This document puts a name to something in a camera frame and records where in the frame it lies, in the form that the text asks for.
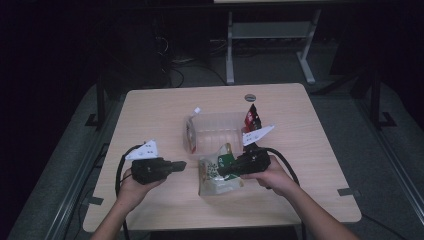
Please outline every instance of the gray carpet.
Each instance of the gray carpet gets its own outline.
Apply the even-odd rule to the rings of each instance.
[[[235,85],[299,82],[304,84],[308,92],[315,91],[335,79],[328,75],[328,71],[336,47],[336,44],[331,43],[313,45],[309,55],[312,72],[317,79],[313,86],[304,81],[295,55],[297,46],[283,47],[273,53],[235,58]],[[223,56],[211,59],[209,67],[214,71],[196,67],[198,64],[194,62],[178,68],[184,74],[181,87],[223,85],[222,79],[218,77],[225,77]],[[182,80],[177,72],[171,72],[170,75],[174,86]],[[363,214],[378,220],[406,239],[423,239],[423,223],[406,197],[381,147],[378,138],[380,133],[376,133],[362,111],[362,106],[367,105],[368,101],[352,99],[348,95],[351,84],[326,96],[312,96],[311,100],[346,179],[355,190],[358,205]],[[84,126],[88,116],[96,111],[95,88],[87,93],[15,224],[10,239],[45,239],[46,236],[89,238],[90,233],[81,229],[87,210],[85,199],[91,196],[100,167],[94,167],[92,172],[90,169],[99,154],[107,150],[124,99],[125,96],[117,101],[107,101],[107,122],[100,131],[95,131],[93,127]],[[398,124],[397,127],[385,128],[382,133],[423,194],[424,133],[405,112],[397,95],[384,85],[381,108],[390,112]],[[102,158],[98,159],[97,166],[101,166]],[[80,168],[84,165],[83,161],[90,163],[86,163],[86,169]],[[75,183],[75,176],[83,171],[90,173],[90,177],[84,187],[78,189],[81,194],[73,212],[67,214],[69,219],[64,219],[62,226],[51,228],[57,213],[63,211],[63,206],[73,204],[66,200],[69,186]],[[348,227],[362,239],[400,239],[366,217]],[[149,234],[131,232],[131,239],[149,239]]]

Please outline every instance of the hand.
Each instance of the hand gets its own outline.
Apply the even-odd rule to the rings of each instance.
[[[276,194],[285,196],[287,191],[297,186],[297,184],[287,175],[275,156],[270,155],[270,159],[271,164],[265,171],[245,174],[240,177],[243,179],[257,179],[262,187],[270,187]]]
[[[118,199],[116,204],[123,207],[126,212],[131,212],[143,201],[146,194],[153,188],[159,186],[165,179],[152,182],[146,185],[140,184],[135,181],[131,176],[131,168],[127,169],[124,173],[124,180],[119,190]]]

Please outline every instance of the green snack bag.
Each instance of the green snack bag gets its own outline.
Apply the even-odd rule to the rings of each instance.
[[[234,174],[221,176],[219,166],[227,166],[235,161],[229,143],[224,144],[217,153],[199,160],[199,195],[217,195],[243,187],[243,180]]]
[[[234,158],[234,155],[232,153],[218,156],[218,166],[219,167],[227,167],[227,166],[231,165],[231,163],[234,162],[235,160],[236,159]],[[228,174],[228,175],[223,176],[223,177],[224,177],[225,181],[228,181],[228,180],[237,178],[239,176],[237,176],[235,174]]]

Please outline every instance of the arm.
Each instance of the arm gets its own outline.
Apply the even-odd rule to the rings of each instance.
[[[261,186],[271,187],[276,194],[285,197],[316,239],[358,239],[293,182],[274,156],[266,171],[241,177],[257,179]]]
[[[125,217],[134,210],[144,199],[146,194],[156,186],[159,186],[165,180],[142,185],[136,182],[131,175],[131,169],[124,173],[124,181],[122,182],[118,198],[96,229],[91,239],[116,239],[124,223]]]

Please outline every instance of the floor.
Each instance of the floor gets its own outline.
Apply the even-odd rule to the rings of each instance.
[[[272,51],[254,49],[252,54],[236,56],[235,85],[298,82],[308,92],[313,92],[339,77],[328,74],[337,44],[315,43],[308,61],[317,82],[315,85],[306,84],[295,55],[300,46],[300,43],[282,42]],[[188,58],[178,56],[179,60]],[[172,84],[168,84],[169,88],[221,86],[225,82],[223,54],[211,58],[207,66],[189,61],[175,65],[174,69],[177,71],[170,72]],[[391,114],[397,127],[376,131],[367,116],[368,98],[351,98],[349,90],[352,84],[353,81],[325,96],[310,96],[363,213],[359,222],[347,226],[362,239],[423,239],[423,220],[411,204],[413,200],[406,194],[407,190],[398,178],[390,156],[394,155],[400,160],[416,188],[423,194],[424,133],[403,109],[396,93],[385,85],[382,86],[381,110]],[[85,126],[88,116],[96,112],[95,87],[87,92],[37,184],[31,201],[12,230],[11,239],[89,238],[91,234],[81,227],[87,210],[87,198],[95,187],[124,100],[125,95],[122,95],[120,99],[106,101],[106,122],[100,130],[96,130],[95,127]],[[386,143],[391,147],[391,152],[385,148]],[[64,217],[57,220],[54,216]],[[298,238],[302,238],[299,226],[295,228]],[[131,239],[149,239],[150,233],[132,231],[130,236]]]

